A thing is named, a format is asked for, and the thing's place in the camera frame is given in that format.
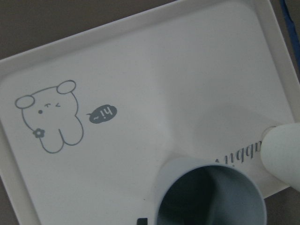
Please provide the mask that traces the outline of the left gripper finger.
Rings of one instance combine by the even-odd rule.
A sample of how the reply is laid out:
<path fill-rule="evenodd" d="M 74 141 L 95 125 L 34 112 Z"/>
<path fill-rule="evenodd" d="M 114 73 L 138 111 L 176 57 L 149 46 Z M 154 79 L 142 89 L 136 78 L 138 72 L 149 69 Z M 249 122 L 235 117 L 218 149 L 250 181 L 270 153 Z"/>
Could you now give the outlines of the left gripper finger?
<path fill-rule="evenodd" d="M 138 215 L 137 220 L 136 220 L 137 225 L 148 225 L 148 213 L 143 212 Z"/>

